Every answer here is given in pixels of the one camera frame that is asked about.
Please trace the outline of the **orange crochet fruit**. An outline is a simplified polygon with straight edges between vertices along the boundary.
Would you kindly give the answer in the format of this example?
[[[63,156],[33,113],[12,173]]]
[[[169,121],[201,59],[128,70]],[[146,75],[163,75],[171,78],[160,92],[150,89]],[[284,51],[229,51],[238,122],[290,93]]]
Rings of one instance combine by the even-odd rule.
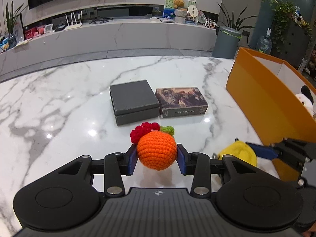
[[[149,169],[162,171],[169,168],[177,158],[177,144],[172,126],[161,126],[157,122],[143,122],[130,133],[136,145],[141,163]]]

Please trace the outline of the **yellow tape measure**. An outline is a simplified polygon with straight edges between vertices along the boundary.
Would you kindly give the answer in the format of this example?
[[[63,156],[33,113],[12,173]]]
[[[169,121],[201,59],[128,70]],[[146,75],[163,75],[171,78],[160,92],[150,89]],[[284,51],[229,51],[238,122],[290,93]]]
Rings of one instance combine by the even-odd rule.
[[[221,160],[223,156],[225,155],[232,155],[235,156],[246,163],[251,164],[252,166],[257,166],[257,156],[254,152],[254,150],[246,143],[235,140],[234,143],[224,148],[221,152],[218,154],[213,153],[211,156],[211,159],[219,159]]]

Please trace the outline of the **panda plush keychain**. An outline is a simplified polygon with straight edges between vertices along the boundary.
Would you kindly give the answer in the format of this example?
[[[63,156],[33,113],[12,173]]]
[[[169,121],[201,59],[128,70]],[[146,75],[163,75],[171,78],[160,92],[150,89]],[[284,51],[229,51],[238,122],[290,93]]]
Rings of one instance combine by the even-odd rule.
[[[300,89],[300,93],[295,95],[301,104],[303,104],[304,108],[309,112],[309,114],[313,117],[314,116],[314,99],[312,97],[311,91],[308,86],[304,85]]]

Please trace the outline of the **dark grey square box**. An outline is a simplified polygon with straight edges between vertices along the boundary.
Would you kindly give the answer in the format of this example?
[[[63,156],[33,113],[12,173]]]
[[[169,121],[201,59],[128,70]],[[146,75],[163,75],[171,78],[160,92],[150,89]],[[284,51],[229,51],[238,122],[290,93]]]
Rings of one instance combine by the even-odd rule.
[[[111,85],[116,124],[131,124],[159,116],[160,104],[147,80]]]

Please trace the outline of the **illustrated card box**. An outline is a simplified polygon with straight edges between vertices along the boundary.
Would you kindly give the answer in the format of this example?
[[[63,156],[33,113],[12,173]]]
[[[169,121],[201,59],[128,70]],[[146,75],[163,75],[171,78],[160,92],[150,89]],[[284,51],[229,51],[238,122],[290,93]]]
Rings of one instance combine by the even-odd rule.
[[[204,115],[208,103],[198,87],[158,88],[161,118]]]

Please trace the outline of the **orange storage box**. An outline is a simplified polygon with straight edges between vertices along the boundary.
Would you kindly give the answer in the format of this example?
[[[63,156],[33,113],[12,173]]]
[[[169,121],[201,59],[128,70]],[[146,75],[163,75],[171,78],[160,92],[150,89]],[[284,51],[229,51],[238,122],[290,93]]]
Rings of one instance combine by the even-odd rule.
[[[226,89],[265,145],[291,138],[315,142],[315,119],[296,97],[315,88],[285,60],[240,48]]]

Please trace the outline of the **water bottle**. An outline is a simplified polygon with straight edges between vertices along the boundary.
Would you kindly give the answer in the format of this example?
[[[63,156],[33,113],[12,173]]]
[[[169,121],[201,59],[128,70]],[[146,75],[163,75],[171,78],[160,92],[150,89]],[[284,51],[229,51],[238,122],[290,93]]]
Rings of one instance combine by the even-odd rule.
[[[257,42],[256,50],[260,53],[269,55],[272,50],[271,29],[267,29],[265,36],[261,36]]]

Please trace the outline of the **grey trash bin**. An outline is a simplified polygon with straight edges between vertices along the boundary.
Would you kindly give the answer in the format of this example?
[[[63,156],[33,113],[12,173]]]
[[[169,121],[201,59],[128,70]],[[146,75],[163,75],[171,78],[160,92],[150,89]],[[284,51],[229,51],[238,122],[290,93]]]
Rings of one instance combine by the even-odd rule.
[[[213,57],[234,59],[241,38],[241,31],[226,26],[220,26],[213,50]]]

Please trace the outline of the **marble tv console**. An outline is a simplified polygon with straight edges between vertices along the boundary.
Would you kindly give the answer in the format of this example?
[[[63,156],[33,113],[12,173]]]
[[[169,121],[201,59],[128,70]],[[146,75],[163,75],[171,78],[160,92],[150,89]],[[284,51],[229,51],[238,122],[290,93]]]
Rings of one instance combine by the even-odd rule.
[[[84,24],[38,38],[1,53],[1,81],[76,62],[102,59],[112,51],[180,49],[212,51],[216,30],[151,19],[117,19]]]

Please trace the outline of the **potted green plant right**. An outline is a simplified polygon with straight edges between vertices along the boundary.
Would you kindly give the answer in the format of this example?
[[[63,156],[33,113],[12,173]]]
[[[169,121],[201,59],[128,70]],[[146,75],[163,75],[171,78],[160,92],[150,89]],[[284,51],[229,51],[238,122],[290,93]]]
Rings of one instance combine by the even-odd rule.
[[[224,25],[225,27],[232,28],[234,30],[240,31],[242,29],[254,29],[254,26],[245,25],[244,22],[251,18],[257,18],[257,15],[242,17],[244,12],[247,10],[248,6],[241,10],[238,17],[235,17],[234,12],[229,13],[226,7],[223,5],[217,4],[220,7],[220,11],[223,13],[223,20],[218,20],[217,22]]]

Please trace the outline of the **potted green plant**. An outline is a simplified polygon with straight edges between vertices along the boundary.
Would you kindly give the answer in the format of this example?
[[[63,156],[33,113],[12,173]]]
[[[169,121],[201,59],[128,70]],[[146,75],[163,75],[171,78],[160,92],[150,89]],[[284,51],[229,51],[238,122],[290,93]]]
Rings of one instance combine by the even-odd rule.
[[[17,39],[15,34],[13,33],[14,26],[17,22],[17,18],[26,9],[24,4],[20,5],[18,8],[14,8],[14,3],[11,1],[11,7],[8,7],[8,3],[5,8],[5,22],[7,23],[8,29],[8,45],[9,48],[13,48],[17,44]]]
[[[254,29],[254,26],[245,25],[244,22],[251,18],[257,18],[257,15],[242,17],[244,12],[247,10],[248,6],[241,10],[238,17],[235,17],[234,12],[229,13],[226,7],[223,5],[217,4],[220,7],[220,11],[223,13],[223,20],[218,20],[217,22],[224,25],[225,27],[232,28],[234,30],[240,31],[242,29]]]

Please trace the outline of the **white wifi router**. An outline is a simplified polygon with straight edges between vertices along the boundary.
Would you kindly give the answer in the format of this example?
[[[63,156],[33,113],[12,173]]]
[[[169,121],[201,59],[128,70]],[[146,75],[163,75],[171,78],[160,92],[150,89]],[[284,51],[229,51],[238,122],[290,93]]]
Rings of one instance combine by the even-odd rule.
[[[71,29],[76,29],[80,28],[82,24],[82,11],[79,14],[75,14],[74,12],[70,13],[70,19],[68,19],[68,15],[65,14],[66,18],[66,27],[64,30],[71,30]]]

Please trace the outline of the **potted green plant left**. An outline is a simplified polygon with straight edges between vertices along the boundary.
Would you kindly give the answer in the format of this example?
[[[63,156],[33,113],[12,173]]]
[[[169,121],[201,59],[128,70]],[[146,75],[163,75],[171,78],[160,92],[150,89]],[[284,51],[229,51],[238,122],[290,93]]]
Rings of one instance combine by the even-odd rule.
[[[8,3],[5,8],[5,22],[7,23],[8,29],[8,45],[9,48],[13,48],[17,44],[17,39],[15,34],[13,33],[14,26],[17,22],[17,18],[26,9],[24,4],[20,5],[18,8],[14,8],[14,3],[11,1],[11,7],[8,7]]]

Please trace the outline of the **small teddy bear decoration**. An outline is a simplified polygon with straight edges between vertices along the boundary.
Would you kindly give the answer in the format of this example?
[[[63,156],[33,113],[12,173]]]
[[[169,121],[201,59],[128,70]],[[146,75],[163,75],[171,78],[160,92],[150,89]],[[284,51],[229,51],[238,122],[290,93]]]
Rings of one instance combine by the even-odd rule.
[[[185,3],[183,0],[174,0],[174,9],[187,11],[187,9],[185,8]]]

